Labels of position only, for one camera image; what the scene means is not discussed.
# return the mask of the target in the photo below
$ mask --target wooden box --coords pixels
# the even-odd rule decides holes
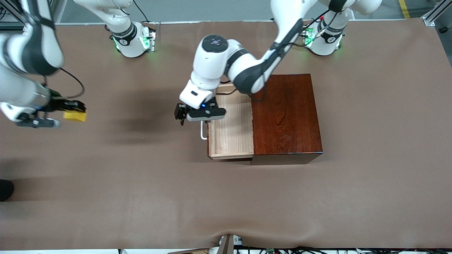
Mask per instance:
[[[225,85],[218,92],[230,92]],[[311,76],[272,75],[263,91],[217,96],[226,109],[207,127],[212,160],[249,159],[252,165],[306,164],[323,153]]]

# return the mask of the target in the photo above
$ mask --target brown table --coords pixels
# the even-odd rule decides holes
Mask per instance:
[[[452,247],[452,72],[420,19],[350,22],[344,47],[293,49],[275,74],[311,73],[324,154],[308,165],[206,157],[199,124],[173,111],[199,40],[261,56],[273,23],[162,25],[155,54],[126,59],[103,26],[58,27],[86,123],[56,130],[1,117],[0,249],[251,246]],[[50,86],[75,94],[60,73]]]

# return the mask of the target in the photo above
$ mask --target black cylindrical object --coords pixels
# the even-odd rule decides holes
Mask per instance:
[[[0,179],[0,202],[13,195],[14,184],[11,181]]]

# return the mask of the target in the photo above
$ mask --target caster wheel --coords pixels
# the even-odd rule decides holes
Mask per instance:
[[[441,27],[440,29],[438,29],[439,33],[445,33],[449,30],[449,28],[447,27]]]
[[[13,182],[0,179],[0,202],[5,201],[11,195],[13,195],[14,185]]]

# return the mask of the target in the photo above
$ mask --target yellow sponge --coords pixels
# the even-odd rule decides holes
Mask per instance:
[[[65,111],[63,118],[74,122],[86,122],[86,112]]]

